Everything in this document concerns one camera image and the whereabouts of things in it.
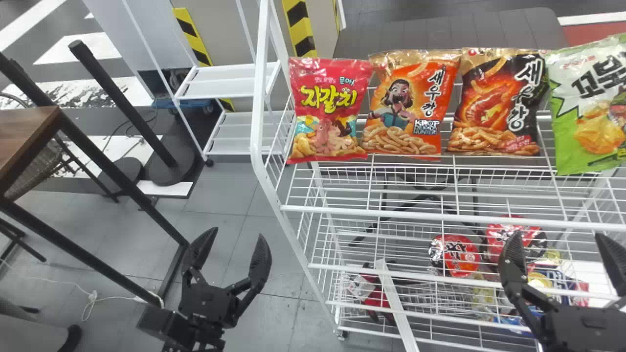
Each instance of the yellow black hazard stripe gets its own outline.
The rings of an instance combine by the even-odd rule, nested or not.
[[[306,3],[303,0],[282,0],[282,9],[287,17],[295,55],[317,56]]]
[[[193,54],[196,59],[198,59],[200,66],[213,66],[213,61],[211,61],[211,57],[208,55],[207,48],[204,46],[204,42],[200,38],[198,29],[193,23],[192,17],[189,15],[189,11],[187,11],[186,8],[174,8],[172,11],[174,12],[174,16],[178,21],[180,29],[182,29],[183,33],[185,33],[185,38],[187,39],[187,42],[189,42],[189,46],[191,46]],[[234,111],[231,99],[224,98],[219,100],[226,110]]]
[[[337,0],[332,0],[332,8],[335,11],[335,24],[337,25],[337,34],[341,32],[341,20],[339,19],[339,9],[337,9]]]

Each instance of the white floor stripe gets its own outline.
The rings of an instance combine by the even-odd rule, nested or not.
[[[574,26],[576,24],[589,24],[589,23],[605,23],[605,22],[619,22],[626,21],[626,11],[617,13],[596,13],[596,14],[583,14],[579,16],[562,16],[558,18],[558,22],[561,26]]]
[[[152,98],[141,85],[137,77],[119,77],[113,81],[120,87],[124,95],[134,106],[150,106]],[[37,85],[50,96],[61,108],[101,108],[115,106],[96,80],[74,80],[42,82]],[[26,95],[15,85],[8,85],[3,92],[17,95],[26,100]],[[0,98],[0,110],[15,109],[20,106],[4,98]]]
[[[106,141],[108,140],[108,136],[89,136],[89,139],[96,145],[98,148],[102,149]],[[105,155],[110,160],[118,160],[124,153],[128,151],[132,146],[134,146],[138,141],[137,137],[128,138],[126,136],[113,136],[111,137],[111,142],[106,146]],[[83,153],[73,142],[67,143],[68,148],[78,157],[78,160],[81,160],[86,164],[87,168],[94,173],[94,175],[98,176],[102,173],[102,169],[100,169],[95,163],[90,162],[90,159]],[[153,150],[150,148],[149,144],[139,144],[133,150],[131,150],[127,157],[135,157],[137,158],[143,165],[148,162],[150,156],[152,155]],[[67,173],[65,171],[60,172],[55,175],[55,177],[63,177],[66,179],[86,179],[89,176],[83,171],[79,169],[75,163],[70,164],[75,170],[77,170],[76,175],[72,173]],[[139,181],[137,184],[139,189],[148,195],[169,195],[173,197],[184,197],[187,196],[189,191],[193,186],[193,182],[179,182],[172,186],[158,186],[155,185],[152,181]]]
[[[89,139],[100,149],[104,148],[106,141],[108,140],[108,136],[88,136]],[[105,155],[112,161],[118,160],[124,155],[130,148],[132,148],[139,141],[138,137],[128,138],[126,136],[113,136],[111,137],[111,142],[106,146],[104,150]],[[100,169],[94,162],[91,162],[87,155],[83,153],[80,148],[78,148],[73,142],[67,143],[68,148],[76,155],[78,160],[82,161],[89,171],[93,172],[94,175],[98,176],[102,169]],[[127,157],[135,157],[137,158],[143,165],[148,162],[150,159],[150,155],[152,155],[152,148],[149,144],[143,143],[138,144],[131,150]],[[85,173],[85,171],[78,169],[76,164],[70,164],[75,170],[78,170],[76,175],[72,175],[72,173],[62,171],[57,175],[57,177],[66,177],[66,178],[80,178],[84,179],[89,176]]]
[[[68,45],[75,40],[82,40],[91,50],[93,56],[98,60],[121,58],[111,39],[104,32],[75,34],[64,36],[59,39],[48,51],[33,63],[33,65],[44,65],[51,63],[67,63],[78,61],[69,50]]]
[[[137,187],[147,195],[171,195],[185,197],[192,189],[193,182],[179,182],[171,186],[158,186],[152,181],[139,181]]]
[[[63,4],[65,0],[41,0],[8,26],[0,30],[0,51],[4,51],[21,36],[26,34],[35,24]]]

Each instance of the white wire shelf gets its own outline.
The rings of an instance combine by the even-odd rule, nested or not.
[[[262,11],[266,6],[272,9],[271,1],[261,3]],[[279,28],[272,27],[262,12],[257,62],[263,62],[267,54],[265,39],[269,35],[273,43],[282,43],[277,39]],[[557,176],[554,136],[545,106],[538,116],[541,150],[535,157],[444,154],[424,160],[372,154],[367,160],[286,168],[295,114],[283,114],[273,135],[266,134],[267,75],[267,68],[258,65],[250,135],[252,166],[313,293],[338,331],[406,342],[411,338],[406,325],[401,325],[400,333],[382,314],[392,313],[408,318],[418,343],[485,352],[540,351],[527,327],[510,324],[516,316],[500,293],[496,264],[487,255],[493,248],[485,241],[489,224],[541,227],[547,251],[533,258],[531,265],[536,273],[551,277],[542,282],[544,287],[538,287],[545,294],[564,303],[596,307],[617,299],[594,235],[603,232],[625,243],[626,172],[616,168]],[[369,87],[368,94],[374,88]],[[455,85],[454,91],[455,96],[460,95],[460,86]],[[441,125],[443,150],[456,105],[453,97]],[[285,110],[293,109],[290,97]],[[359,118],[356,130],[360,138],[365,116]],[[272,142],[265,154],[267,137],[272,137]],[[288,212],[300,214],[297,226],[292,226]],[[465,236],[480,252],[476,256],[481,264],[463,277],[431,265],[428,249],[432,240],[442,236],[445,241],[451,235]],[[375,269],[375,262],[382,262],[387,269],[384,265]],[[353,295],[347,285],[358,274],[386,281],[389,291],[379,284],[378,288],[389,297],[395,295],[391,303],[396,309],[387,308],[391,304],[385,304],[384,298],[379,299],[380,304],[365,304]],[[367,311],[377,312],[378,323]]]
[[[290,120],[294,112],[287,110],[284,112],[286,119]],[[272,151],[274,133],[277,130],[278,121],[283,116],[283,111],[266,111],[263,124],[263,146],[262,153],[269,154]],[[206,155],[250,155],[250,128],[252,112],[223,112],[204,148]],[[287,138],[287,130],[282,135],[282,143]]]
[[[265,94],[274,87],[280,61],[268,62]],[[254,92],[255,64],[222,65],[191,68],[178,88],[178,100],[250,97]]]

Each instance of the shrimp cracker bag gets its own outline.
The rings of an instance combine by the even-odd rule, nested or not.
[[[361,146],[371,153],[440,155],[460,50],[401,50],[370,55],[381,80],[369,105]]]
[[[463,48],[463,91],[448,151],[538,155],[536,112],[548,89],[545,72],[537,50]]]
[[[619,166],[626,158],[626,44],[611,36],[545,60],[558,175]]]
[[[364,60],[289,58],[297,123],[288,164],[367,158],[356,118],[371,75]]]

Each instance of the wire rack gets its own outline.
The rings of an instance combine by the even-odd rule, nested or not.
[[[271,12],[275,15],[271,1],[261,0],[260,9],[258,63],[267,60],[268,37],[274,45],[282,43],[281,33],[270,30],[267,20]],[[603,232],[625,243],[626,172],[557,175],[545,106],[538,114],[541,152],[536,157],[446,154],[424,160],[373,154],[367,160],[285,167],[295,129],[294,104],[290,96],[278,118],[264,120],[266,76],[265,66],[257,65],[252,166],[336,332],[401,338],[382,315],[378,323],[371,319],[367,311],[375,311],[406,316],[418,343],[478,351],[538,350],[501,294],[496,264],[485,255],[490,251],[484,241],[489,224],[541,227],[547,249],[533,265],[549,280],[540,291],[567,304],[604,306],[617,299],[593,235]],[[359,117],[357,137],[365,121],[365,115]],[[450,111],[442,124],[443,148],[452,121]],[[267,123],[275,129],[264,128]],[[275,133],[268,136],[268,130]],[[288,213],[300,215],[296,226]],[[481,264],[465,277],[431,265],[431,241],[451,235],[465,236],[480,250]],[[386,270],[364,267],[380,259],[389,262]],[[384,296],[380,304],[364,304],[347,289],[356,275],[403,282],[394,285],[394,292],[378,284],[382,293],[400,299],[402,309],[389,308]]]

